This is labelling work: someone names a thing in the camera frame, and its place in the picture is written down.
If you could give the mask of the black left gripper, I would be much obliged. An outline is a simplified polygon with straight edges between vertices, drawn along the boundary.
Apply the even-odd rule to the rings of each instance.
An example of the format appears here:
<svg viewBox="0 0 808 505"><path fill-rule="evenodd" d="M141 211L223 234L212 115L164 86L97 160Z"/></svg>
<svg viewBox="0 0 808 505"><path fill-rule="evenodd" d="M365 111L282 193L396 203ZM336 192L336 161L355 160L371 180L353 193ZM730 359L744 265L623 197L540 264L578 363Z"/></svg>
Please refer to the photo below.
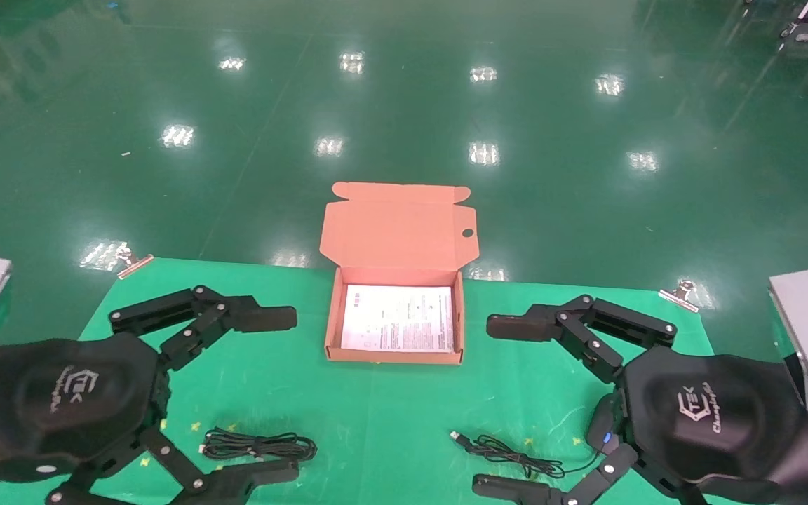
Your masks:
<svg viewBox="0 0 808 505"><path fill-rule="evenodd" d="M166 370L181 370L231 330L291 330L294 307L263 307L253 295L196 285L114 310L109 322L115 335L100 341L0 346L0 482L73 473L49 492L48 504L125 504L93 494L93 483L144 449L182 486L170 504L246 504L257 487L297 479L290 460L204 474L157 428L170 398ZM159 355L137 338L180 323Z"/></svg>

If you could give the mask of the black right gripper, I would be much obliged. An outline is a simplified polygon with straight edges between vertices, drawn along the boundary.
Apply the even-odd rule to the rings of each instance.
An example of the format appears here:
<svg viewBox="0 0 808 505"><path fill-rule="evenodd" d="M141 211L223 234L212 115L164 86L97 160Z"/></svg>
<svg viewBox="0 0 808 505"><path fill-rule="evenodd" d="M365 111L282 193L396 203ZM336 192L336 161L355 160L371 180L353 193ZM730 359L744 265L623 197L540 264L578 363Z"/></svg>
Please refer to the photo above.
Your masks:
<svg viewBox="0 0 808 505"><path fill-rule="evenodd" d="M784 365L657 347L617 391L620 438L665 496L808 504L808 412Z"/></svg>

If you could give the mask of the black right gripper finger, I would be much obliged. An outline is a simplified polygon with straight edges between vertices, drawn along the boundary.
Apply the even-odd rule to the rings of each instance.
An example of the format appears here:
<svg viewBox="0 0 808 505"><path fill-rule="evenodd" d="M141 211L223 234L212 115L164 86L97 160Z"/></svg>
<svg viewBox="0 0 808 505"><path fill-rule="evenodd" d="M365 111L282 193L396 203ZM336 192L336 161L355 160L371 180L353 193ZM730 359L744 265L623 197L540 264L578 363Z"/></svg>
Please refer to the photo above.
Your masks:
<svg viewBox="0 0 808 505"><path fill-rule="evenodd" d="M650 451L635 449L620 443L604 450L602 462L570 491L490 474L475 474L472 487L480 496L516 504L593 504L633 469L665 497L706 504L699 485L710 476L710 445L667 443Z"/></svg>
<svg viewBox="0 0 808 505"><path fill-rule="evenodd" d="M673 323L592 295L578 295L561 306L532 304L525 314L490 314L485 330L506 341L557 342L604 384L615 382L624 361L599 333L653 349L670 348L678 332Z"/></svg>

